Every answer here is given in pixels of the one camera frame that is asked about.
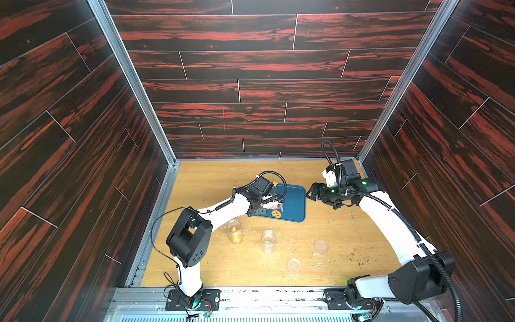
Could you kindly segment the clear jar with pink cookie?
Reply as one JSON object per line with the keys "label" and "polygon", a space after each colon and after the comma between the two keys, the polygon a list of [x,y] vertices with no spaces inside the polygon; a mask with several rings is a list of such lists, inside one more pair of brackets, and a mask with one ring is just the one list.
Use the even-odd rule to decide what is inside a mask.
{"label": "clear jar with pink cookie", "polygon": [[282,210],[285,197],[281,195],[269,195],[262,197],[262,206],[264,209]]}

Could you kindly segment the aluminium frame post right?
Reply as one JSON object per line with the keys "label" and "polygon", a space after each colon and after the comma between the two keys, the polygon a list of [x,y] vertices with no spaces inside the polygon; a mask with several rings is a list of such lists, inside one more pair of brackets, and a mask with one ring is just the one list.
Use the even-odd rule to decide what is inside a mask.
{"label": "aluminium frame post right", "polygon": [[366,160],[371,149],[374,147],[375,142],[379,138],[388,120],[394,113],[396,106],[401,101],[404,93],[414,79],[414,76],[421,67],[430,49],[433,47],[458,3],[459,0],[445,0],[436,11],[433,19],[426,29],[426,32],[424,33],[421,41],[414,51],[413,57],[410,59],[392,94],[387,100],[378,121],[371,131],[371,134],[368,136],[368,139],[363,148],[359,151],[357,161],[361,165],[363,165],[363,162]]}

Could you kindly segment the aluminium frame post left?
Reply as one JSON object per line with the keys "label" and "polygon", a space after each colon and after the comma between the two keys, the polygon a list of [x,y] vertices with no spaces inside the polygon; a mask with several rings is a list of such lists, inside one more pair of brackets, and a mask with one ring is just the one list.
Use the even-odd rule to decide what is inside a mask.
{"label": "aluminium frame post left", "polygon": [[157,196],[156,204],[154,205],[152,214],[147,222],[142,241],[139,243],[135,259],[131,264],[127,279],[123,285],[126,288],[140,287],[144,277],[144,271],[148,266],[148,260],[152,253],[152,245],[150,242],[155,240],[154,237],[150,236],[151,227],[153,223],[159,224],[161,222],[161,220],[158,219],[158,216],[165,212],[166,206],[168,205],[181,162],[176,159],[173,149],[166,137],[162,125],[159,122],[158,116],[152,107],[151,101],[144,89],[134,64],[130,59],[130,55],[123,43],[107,5],[102,0],[88,0],[87,3],[91,8],[100,29],[106,37],[107,43],[112,49],[114,56],[118,61],[139,106],[141,107],[142,113],[157,139],[166,162],[168,163],[166,175],[163,179],[159,195]]}

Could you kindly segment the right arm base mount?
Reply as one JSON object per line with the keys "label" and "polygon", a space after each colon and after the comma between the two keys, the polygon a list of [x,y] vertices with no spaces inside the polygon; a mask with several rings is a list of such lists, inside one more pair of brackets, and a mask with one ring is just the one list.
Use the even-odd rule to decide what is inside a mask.
{"label": "right arm base mount", "polygon": [[368,310],[367,313],[352,313],[352,321],[373,321],[384,306],[381,298],[366,299],[360,295],[356,286],[356,280],[368,277],[357,276],[347,281],[345,288],[325,289],[322,300],[329,310],[352,309],[354,311]]}

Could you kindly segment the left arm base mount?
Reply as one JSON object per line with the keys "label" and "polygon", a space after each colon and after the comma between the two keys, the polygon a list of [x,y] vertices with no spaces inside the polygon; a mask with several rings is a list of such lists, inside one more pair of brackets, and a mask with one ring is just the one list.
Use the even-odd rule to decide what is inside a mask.
{"label": "left arm base mount", "polygon": [[219,310],[221,290],[201,287],[193,296],[185,295],[177,285],[171,284],[165,288],[165,310],[186,313],[186,320],[193,318],[209,318],[214,311]]}

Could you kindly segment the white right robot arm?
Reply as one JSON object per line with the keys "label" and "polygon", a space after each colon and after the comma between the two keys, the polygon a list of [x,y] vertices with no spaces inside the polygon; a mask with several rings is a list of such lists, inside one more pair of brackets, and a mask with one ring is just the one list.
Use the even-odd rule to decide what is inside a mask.
{"label": "white right robot arm", "polygon": [[346,201],[360,207],[388,240],[401,265],[388,275],[349,279],[345,288],[349,306],[359,309],[375,298],[396,299],[409,305],[447,291],[454,257],[449,252],[437,251],[423,238],[375,179],[358,179],[341,187],[314,183],[306,196],[334,209],[344,206]]}

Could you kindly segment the clear jar with mixed cookies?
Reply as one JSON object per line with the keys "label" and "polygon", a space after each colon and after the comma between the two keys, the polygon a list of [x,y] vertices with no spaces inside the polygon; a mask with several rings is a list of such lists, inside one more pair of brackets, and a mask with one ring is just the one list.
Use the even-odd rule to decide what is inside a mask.
{"label": "clear jar with mixed cookies", "polygon": [[272,230],[266,230],[261,235],[262,252],[270,255],[274,253],[277,237]]}

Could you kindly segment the teal plastic tray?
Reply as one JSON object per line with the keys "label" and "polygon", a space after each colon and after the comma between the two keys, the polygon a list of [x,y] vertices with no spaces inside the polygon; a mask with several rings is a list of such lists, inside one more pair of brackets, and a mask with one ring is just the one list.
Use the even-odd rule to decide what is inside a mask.
{"label": "teal plastic tray", "polygon": [[[288,185],[288,191],[280,211],[282,217],[278,220],[301,223],[306,218],[306,190],[302,186]],[[261,208],[252,217],[265,217],[276,219],[270,209]]]}

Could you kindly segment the aluminium frame post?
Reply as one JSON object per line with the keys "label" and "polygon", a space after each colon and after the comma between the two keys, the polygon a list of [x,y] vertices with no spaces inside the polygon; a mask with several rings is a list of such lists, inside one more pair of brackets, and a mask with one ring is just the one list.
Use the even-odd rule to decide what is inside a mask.
{"label": "aluminium frame post", "polygon": [[394,113],[396,106],[401,101],[404,93],[414,79],[414,76],[421,67],[430,49],[433,47],[458,3],[459,0],[445,0],[436,11],[433,19],[426,29],[426,32],[424,33],[421,41],[414,51],[413,57],[410,59],[392,94],[387,100],[378,121],[371,131],[371,134],[368,136],[368,139],[363,148],[359,151],[357,161],[361,165],[363,165],[363,162],[366,160],[371,149],[374,147],[375,142],[379,138],[388,120]]}
{"label": "aluminium frame post", "polygon": [[139,106],[141,107],[142,113],[157,139],[166,162],[168,163],[166,175],[163,179],[159,195],[157,196],[156,204],[154,205],[152,214],[147,222],[142,241],[139,243],[135,259],[131,264],[127,279],[123,285],[126,288],[140,287],[144,277],[144,271],[148,266],[148,260],[152,253],[152,245],[150,242],[155,240],[154,237],[150,236],[151,227],[153,223],[159,224],[161,222],[161,220],[158,219],[158,216],[165,212],[166,206],[168,205],[181,162],[176,159],[173,149],[166,137],[162,125],[159,122],[158,116],[152,107],[151,101],[144,89],[134,64],[130,59],[130,55],[123,43],[107,5],[102,0],[88,0],[87,3],[91,8],[100,29],[106,37],[107,43],[112,49],[114,56],[118,61]]}

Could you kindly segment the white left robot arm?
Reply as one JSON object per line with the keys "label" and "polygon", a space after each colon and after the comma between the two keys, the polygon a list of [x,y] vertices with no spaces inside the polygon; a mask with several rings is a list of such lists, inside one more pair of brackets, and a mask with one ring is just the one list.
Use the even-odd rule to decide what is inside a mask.
{"label": "white left robot arm", "polygon": [[166,245],[178,265],[178,289],[182,295],[192,299],[203,289],[200,262],[207,254],[212,233],[239,216],[281,200],[275,187],[276,183],[260,177],[248,185],[234,188],[228,199],[213,206],[182,210],[166,238]]}

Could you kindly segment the orange pretzel cookie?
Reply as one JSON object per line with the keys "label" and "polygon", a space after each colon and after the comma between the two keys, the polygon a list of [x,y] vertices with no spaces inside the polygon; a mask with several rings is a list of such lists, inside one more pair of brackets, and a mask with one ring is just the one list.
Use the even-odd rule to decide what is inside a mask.
{"label": "orange pretzel cookie", "polygon": [[272,216],[273,216],[273,217],[275,217],[276,219],[280,219],[280,218],[282,217],[282,214],[281,214],[281,212],[280,212],[280,211],[278,211],[278,210],[274,210],[274,211],[272,212]]}

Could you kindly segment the clear jar with yellow cookies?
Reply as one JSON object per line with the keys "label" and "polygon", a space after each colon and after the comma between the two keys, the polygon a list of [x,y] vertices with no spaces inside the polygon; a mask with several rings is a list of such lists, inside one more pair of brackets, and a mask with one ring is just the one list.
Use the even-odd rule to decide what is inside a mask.
{"label": "clear jar with yellow cookies", "polygon": [[242,231],[242,224],[237,219],[232,219],[226,225],[226,230],[229,234],[229,240],[232,244],[240,244],[244,239]]}

